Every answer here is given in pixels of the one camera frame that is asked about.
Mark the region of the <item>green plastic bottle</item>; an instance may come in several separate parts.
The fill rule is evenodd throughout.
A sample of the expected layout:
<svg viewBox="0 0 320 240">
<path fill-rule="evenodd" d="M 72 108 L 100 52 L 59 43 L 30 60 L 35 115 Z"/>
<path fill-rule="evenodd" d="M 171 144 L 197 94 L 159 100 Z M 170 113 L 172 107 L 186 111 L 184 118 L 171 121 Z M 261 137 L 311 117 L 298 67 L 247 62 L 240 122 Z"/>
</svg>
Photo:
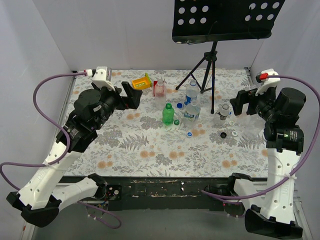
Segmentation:
<svg viewBox="0 0 320 240">
<path fill-rule="evenodd" d="M 171 103 L 166 103 L 163 111 L 162 111 L 162 122 L 166 125 L 169 126 L 174 122 L 174 115 L 175 115 L 175 110 L 172 107 Z"/>
</svg>

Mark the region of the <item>clear Pepsi bottle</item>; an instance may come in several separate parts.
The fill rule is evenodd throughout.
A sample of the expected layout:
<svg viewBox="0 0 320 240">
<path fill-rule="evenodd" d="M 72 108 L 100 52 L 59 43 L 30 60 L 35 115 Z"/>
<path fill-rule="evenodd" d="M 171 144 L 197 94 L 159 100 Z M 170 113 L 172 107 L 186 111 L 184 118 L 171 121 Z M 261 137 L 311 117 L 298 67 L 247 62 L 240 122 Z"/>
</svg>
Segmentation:
<svg viewBox="0 0 320 240">
<path fill-rule="evenodd" d="M 199 94 L 200 88 L 197 81 L 192 79 L 185 88 L 184 105 L 187 106 L 192 100 L 196 100 Z"/>
</svg>

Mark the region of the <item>clear bottle blue label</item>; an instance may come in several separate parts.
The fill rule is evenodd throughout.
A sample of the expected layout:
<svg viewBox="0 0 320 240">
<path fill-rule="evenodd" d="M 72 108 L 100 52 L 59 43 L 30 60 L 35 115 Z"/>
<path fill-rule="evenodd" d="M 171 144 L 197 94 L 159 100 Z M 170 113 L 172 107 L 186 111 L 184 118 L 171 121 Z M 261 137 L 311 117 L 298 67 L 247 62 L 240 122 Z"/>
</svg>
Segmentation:
<svg viewBox="0 0 320 240">
<path fill-rule="evenodd" d="M 188 128 L 193 128 L 200 116 L 201 106 L 197 99 L 193 99 L 186 107 L 183 114 L 183 123 Z"/>
</svg>

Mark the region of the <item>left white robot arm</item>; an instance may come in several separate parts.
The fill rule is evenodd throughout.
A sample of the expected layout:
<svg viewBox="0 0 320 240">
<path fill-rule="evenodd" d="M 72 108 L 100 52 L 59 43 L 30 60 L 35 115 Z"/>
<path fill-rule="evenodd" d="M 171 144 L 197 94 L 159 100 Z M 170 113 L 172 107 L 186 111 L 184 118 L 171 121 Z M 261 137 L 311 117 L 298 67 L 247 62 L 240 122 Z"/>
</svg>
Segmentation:
<svg viewBox="0 0 320 240">
<path fill-rule="evenodd" d="M 125 96 L 118 87 L 110 90 L 95 84 L 92 89 L 81 92 L 41 167 L 24 187 L 8 194 L 6 200 L 21 211 L 27 223 L 43 228 L 64 208 L 85 198 L 101 200 L 106 196 L 107 182 L 96 173 L 64 188 L 57 189 L 56 186 L 73 162 L 97 138 L 97 131 L 115 110 L 139 107 L 142 90 L 132 88 L 127 81 L 121 84 Z"/>
</svg>

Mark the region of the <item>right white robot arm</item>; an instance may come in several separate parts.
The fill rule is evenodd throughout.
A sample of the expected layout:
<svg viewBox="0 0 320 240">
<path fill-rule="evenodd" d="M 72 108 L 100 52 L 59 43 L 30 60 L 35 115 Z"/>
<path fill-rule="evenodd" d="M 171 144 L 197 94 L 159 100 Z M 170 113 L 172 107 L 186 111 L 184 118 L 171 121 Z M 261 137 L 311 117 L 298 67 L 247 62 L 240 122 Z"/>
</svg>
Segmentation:
<svg viewBox="0 0 320 240">
<path fill-rule="evenodd" d="M 245 229 L 249 233 L 280 240 L 300 239 L 303 229 L 295 222 L 293 209 L 295 176 L 290 172 L 297 166 L 304 148 L 304 133 L 296 124 L 306 102 L 304 93 L 286 87 L 279 94 L 270 87 L 257 94 L 257 89 L 240 90 L 230 100 L 235 115 L 248 104 L 247 115 L 259 115 L 264 121 L 264 138 L 268 156 L 267 187 L 283 178 L 288 180 L 264 198 L 243 199 Z"/>
</svg>

